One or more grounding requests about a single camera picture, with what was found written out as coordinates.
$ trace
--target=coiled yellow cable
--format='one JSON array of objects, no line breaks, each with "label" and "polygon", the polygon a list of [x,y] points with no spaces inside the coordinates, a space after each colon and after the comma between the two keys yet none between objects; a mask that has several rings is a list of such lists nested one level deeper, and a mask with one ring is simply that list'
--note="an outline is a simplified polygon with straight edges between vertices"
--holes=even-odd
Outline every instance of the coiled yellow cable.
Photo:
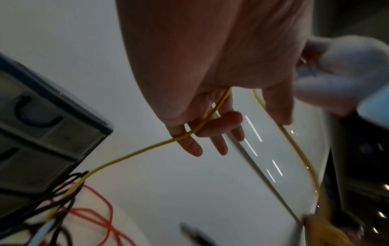
[{"label": "coiled yellow cable", "polygon": [[[262,106],[262,108],[265,109],[265,103],[261,100],[261,98],[259,97],[259,95],[256,92],[256,90],[253,90],[253,92],[254,92],[255,98],[257,99],[258,103]],[[106,167],[109,167],[109,166],[111,166],[113,164],[116,164],[116,163],[122,161],[122,160],[126,160],[128,158],[131,158],[133,156],[136,156],[136,155],[141,154],[143,152],[146,152],[148,150],[160,147],[162,145],[166,145],[166,144],[169,144],[169,143],[173,143],[173,142],[177,142],[177,141],[183,140],[183,139],[189,137],[190,135],[195,134],[208,121],[210,121],[213,118],[213,116],[215,115],[217,110],[221,107],[221,105],[224,103],[224,101],[230,95],[231,95],[231,88],[228,88],[226,90],[226,92],[223,94],[222,98],[217,103],[217,105],[215,106],[215,108],[213,108],[213,110],[207,115],[207,117],[198,126],[196,126],[196,128],[194,128],[190,132],[187,132],[187,133],[185,133],[185,134],[183,134],[183,135],[181,135],[179,137],[175,137],[175,138],[172,138],[172,139],[160,142],[160,143],[156,143],[156,144],[154,144],[152,146],[149,146],[149,147],[143,148],[141,150],[135,151],[135,152],[133,152],[131,154],[128,154],[128,155],[123,156],[123,157],[120,157],[118,159],[115,159],[113,161],[110,161],[110,162],[108,162],[108,163],[106,163],[104,165],[101,165],[101,166],[97,167],[96,169],[90,171],[88,174],[86,174],[84,177],[82,177],[78,182],[76,182],[62,196],[62,198],[72,194],[90,176],[92,176],[93,174],[97,173],[98,171],[100,171],[100,170],[102,170],[102,169],[104,169]],[[304,154],[302,149],[294,141],[294,139],[288,134],[288,132],[285,130],[285,128],[282,127],[282,126],[278,126],[278,127],[279,127],[280,131],[284,134],[286,139],[289,141],[289,143],[293,146],[293,148],[295,149],[295,151],[297,152],[297,154],[299,155],[299,157],[303,161],[304,165],[307,167],[308,172],[309,172],[309,174],[310,174],[310,176],[312,178],[312,181],[314,183],[315,189],[317,190],[318,195],[319,195],[319,203],[321,205],[320,216],[321,216],[321,218],[323,218],[323,223],[316,224],[316,227],[315,227],[316,233],[312,233],[311,236],[308,235],[308,238],[311,238],[310,241],[312,241],[311,246],[322,246],[322,245],[324,246],[324,245],[327,245],[327,243],[329,243],[329,245],[331,245],[331,246],[349,246],[350,243],[349,243],[347,237],[344,235],[344,233],[342,233],[340,230],[336,230],[336,229],[333,230],[332,228],[330,228],[330,229],[332,229],[332,230],[330,230],[329,227],[328,227],[327,221],[328,221],[328,218],[329,218],[329,215],[330,215],[328,198],[327,198],[326,194],[323,191],[321,191],[320,185],[318,183],[317,175],[316,175],[312,165],[310,164],[308,158],[306,157],[306,155]],[[47,215],[46,221],[51,219],[54,216],[54,214],[57,212],[57,210],[58,210],[58,207],[53,208],[49,212],[49,214]]]}]

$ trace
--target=reflected light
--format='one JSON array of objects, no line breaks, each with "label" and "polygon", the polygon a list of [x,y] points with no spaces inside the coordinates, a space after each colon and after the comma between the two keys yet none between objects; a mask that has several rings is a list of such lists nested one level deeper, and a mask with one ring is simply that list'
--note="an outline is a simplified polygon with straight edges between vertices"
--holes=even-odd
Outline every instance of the reflected light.
[{"label": "reflected light", "polygon": [[269,174],[269,176],[271,177],[271,179],[273,180],[273,182],[275,183],[275,182],[276,182],[276,180],[273,178],[273,176],[271,175],[271,173],[269,172],[269,170],[268,170],[268,169],[266,169],[266,171],[267,171],[267,173]]},{"label": "reflected light", "polygon": [[386,216],[385,216],[383,213],[381,213],[381,211],[378,212],[378,215],[379,215],[380,217],[382,217],[382,218],[386,218]]},{"label": "reflected light", "polygon": [[251,128],[255,132],[255,135],[258,137],[259,141],[262,142],[262,138],[259,136],[258,132],[256,131],[256,129],[254,127],[254,125],[251,123],[251,120],[248,118],[248,116],[244,116],[244,117],[246,117],[248,123],[250,124]]},{"label": "reflected light", "polygon": [[244,139],[244,141],[245,141],[246,144],[250,147],[250,149],[251,149],[251,151],[254,153],[254,155],[255,155],[256,157],[258,157],[258,155],[255,153],[254,149],[253,149],[253,148],[251,147],[251,145],[247,142],[247,140]]},{"label": "reflected light", "polygon": [[278,171],[278,172],[281,174],[281,176],[283,177],[283,175],[282,175],[282,173],[281,173],[281,170],[278,168],[276,162],[275,162],[274,160],[272,160],[272,161],[273,161],[274,166],[276,166],[277,171]]}]

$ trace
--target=drawer handle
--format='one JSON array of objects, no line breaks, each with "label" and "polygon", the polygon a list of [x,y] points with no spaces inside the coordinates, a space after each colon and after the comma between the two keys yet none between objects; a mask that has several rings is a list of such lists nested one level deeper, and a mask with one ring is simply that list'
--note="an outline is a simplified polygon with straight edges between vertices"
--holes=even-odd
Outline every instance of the drawer handle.
[{"label": "drawer handle", "polygon": [[10,158],[14,154],[16,154],[16,152],[18,152],[18,151],[19,151],[19,148],[11,148],[11,149],[7,150],[6,152],[0,154],[0,161],[3,161],[3,160]]},{"label": "drawer handle", "polygon": [[29,96],[21,96],[20,101],[15,105],[15,116],[16,118],[21,121],[22,123],[35,127],[35,128],[48,128],[55,126],[56,124],[60,123],[64,118],[62,116],[57,116],[54,119],[50,120],[49,122],[36,122],[33,120],[30,120],[22,115],[23,108],[31,102],[31,97]]}]

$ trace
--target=blurry hand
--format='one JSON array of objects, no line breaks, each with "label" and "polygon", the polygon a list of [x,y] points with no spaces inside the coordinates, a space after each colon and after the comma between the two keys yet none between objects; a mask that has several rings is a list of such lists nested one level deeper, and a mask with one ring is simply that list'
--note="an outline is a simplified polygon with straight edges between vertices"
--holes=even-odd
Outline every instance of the blurry hand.
[{"label": "blurry hand", "polygon": [[[201,122],[232,86],[262,88],[271,117],[290,124],[295,64],[310,33],[311,0],[117,0],[124,44],[146,101],[171,136]],[[242,141],[230,97],[198,133],[221,154]],[[178,142],[194,156],[192,138]]]},{"label": "blurry hand", "polygon": [[343,36],[312,38],[303,51],[295,96],[340,116],[389,82],[389,47],[376,39]]}]

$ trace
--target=red wire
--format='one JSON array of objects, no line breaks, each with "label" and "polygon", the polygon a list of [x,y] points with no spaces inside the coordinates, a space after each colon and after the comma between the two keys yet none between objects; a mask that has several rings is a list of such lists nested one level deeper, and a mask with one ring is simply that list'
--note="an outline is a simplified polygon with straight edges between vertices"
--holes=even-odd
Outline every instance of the red wire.
[{"label": "red wire", "polygon": [[[96,225],[99,225],[99,226],[107,229],[107,234],[105,235],[104,240],[101,243],[99,243],[98,246],[102,246],[107,242],[111,231],[113,232],[113,234],[115,236],[115,239],[116,239],[118,246],[123,246],[122,241],[120,240],[120,237],[124,238],[129,244],[131,244],[131,246],[136,246],[136,244],[127,235],[125,235],[124,233],[120,232],[119,230],[117,230],[113,227],[113,225],[112,225],[113,207],[112,207],[111,203],[105,197],[103,197],[100,193],[98,193],[96,190],[94,190],[92,187],[90,187],[86,184],[84,184],[84,187],[87,188],[88,190],[90,190],[92,193],[94,193],[96,196],[98,196],[100,199],[102,199],[107,204],[108,209],[109,209],[109,220],[107,220],[106,218],[101,216],[98,212],[96,212],[90,208],[73,208],[72,210],[70,210],[70,213],[79,217],[79,218],[82,218],[84,220],[87,220],[89,222],[92,222]],[[97,221],[89,216],[86,216],[86,215],[80,213],[80,212],[87,212],[89,214],[92,214],[95,217],[97,217],[98,219],[100,219],[101,221]]]}]

